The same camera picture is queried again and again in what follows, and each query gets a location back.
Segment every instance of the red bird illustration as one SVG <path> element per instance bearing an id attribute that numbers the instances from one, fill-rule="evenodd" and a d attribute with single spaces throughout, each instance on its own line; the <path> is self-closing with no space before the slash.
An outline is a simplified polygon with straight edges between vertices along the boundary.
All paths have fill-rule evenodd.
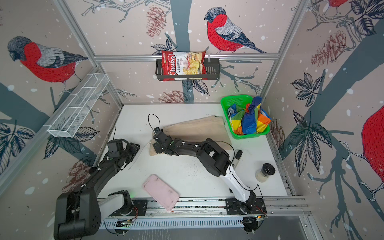
<path id="1" fill-rule="evenodd" d="M 8 51 L 13 61 L 20 60 L 31 72 L 41 80 L 51 83 L 63 83 L 72 75 L 77 65 L 87 60 L 78 54 L 63 51 L 60 48 L 52 48 L 32 42 L 30 39 L 17 36 L 9 41 Z"/>
<path id="2" fill-rule="evenodd" d="M 208 21 L 208 39 L 212 45 L 218 49 L 217 53 L 221 51 L 231 51 L 235 53 L 236 50 L 242 48 L 251 48 L 259 53 L 266 53 L 258 49 L 255 44 L 244 35 L 243 30 L 232 23 L 224 8 L 211 8 L 205 15 L 204 20 Z"/>
<path id="3" fill-rule="evenodd" d="M 384 189 L 384 106 L 370 116 L 364 123 L 361 137 L 364 149 L 363 154 L 351 152 L 346 142 L 341 143 L 345 144 L 348 150 L 346 161 L 350 159 L 351 154 L 361 157 L 371 165 L 373 171 L 380 177 L 381 184 L 375 190 L 370 189 L 364 182 L 360 183 L 372 193 L 372 198 L 368 200 L 375 202 L 375 194 L 377 191 Z"/>
<path id="4" fill-rule="evenodd" d="M 334 15 L 337 16 L 339 14 L 341 14 L 339 11 L 338 11 L 338 7 L 341 6 L 342 4 L 346 3 L 347 0 L 326 0 L 326 2 L 328 3 L 328 7 L 327 7 L 327 10 L 325 10 L 324 12 L 324 16 L 326 16 L 327 14 L 327 11 L 329 9 L 329 7 L 335 7 L 336 8 L 336 14 Z"/>

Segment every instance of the black metal basket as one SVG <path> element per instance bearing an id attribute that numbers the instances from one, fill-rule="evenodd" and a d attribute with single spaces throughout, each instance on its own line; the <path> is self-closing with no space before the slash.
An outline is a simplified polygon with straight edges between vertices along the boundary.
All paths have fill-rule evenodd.
<path id="1" fill-rule="evenodd" d="M 161 65 L 161 59 L 156 60 L 156 76 L 159 81 L 163 81 L 166 78 L 175 80 L 218 80 L 220 77 L 220 62 L 218 58 L 211 58 L 204 60 L 205 70 L 207 74 L 193 74 L 193 75 L 163 75 L 163 67 Z"/>

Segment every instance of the pink phone case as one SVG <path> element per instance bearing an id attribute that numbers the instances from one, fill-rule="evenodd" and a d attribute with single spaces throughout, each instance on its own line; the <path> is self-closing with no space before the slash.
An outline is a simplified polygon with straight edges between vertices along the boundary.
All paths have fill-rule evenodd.
<path id="1" fill-rule="evenodd" d="M 143 188 L 167 211 L 171 211 L 179 200 L 179 194 L 155 174 L 144 182 Z"/>

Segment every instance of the bird's head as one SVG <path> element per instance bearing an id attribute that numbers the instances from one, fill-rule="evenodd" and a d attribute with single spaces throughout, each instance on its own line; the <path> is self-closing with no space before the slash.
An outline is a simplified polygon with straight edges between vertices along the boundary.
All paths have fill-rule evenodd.
<path id="1" fill-rule="evenodd" d="M 207 11 L 207 14 L 204 17 L 204 20 L 207 20 L 209 23 L 212 23 L 214 19 L 219 15 L 226 15 L 224 8 L 214 7 Z"/>
<path id="2" fill-rule="evenodd" d="M 13 61 L 21 60 L 26 61 L 24 47 L 32 41 L 23 36 L 17 36 L 8 43 L 8 51 Z"/>

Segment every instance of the chip bag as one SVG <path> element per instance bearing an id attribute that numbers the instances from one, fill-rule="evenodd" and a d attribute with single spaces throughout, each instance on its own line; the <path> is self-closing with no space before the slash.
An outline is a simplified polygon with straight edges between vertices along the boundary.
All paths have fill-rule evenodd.
<path id="1" fill-rule="evenodd" d="M 162 51 L 161 65 L 163 75 L 197 75 L 207 74 L 203 64 L 205 51 L 193 52 L 171 52 Z M 193 80 L 204 80 L 203 78 L 191 78 Z M 163 81 L 186 80 L 186 78 L 166 78 Z"/>

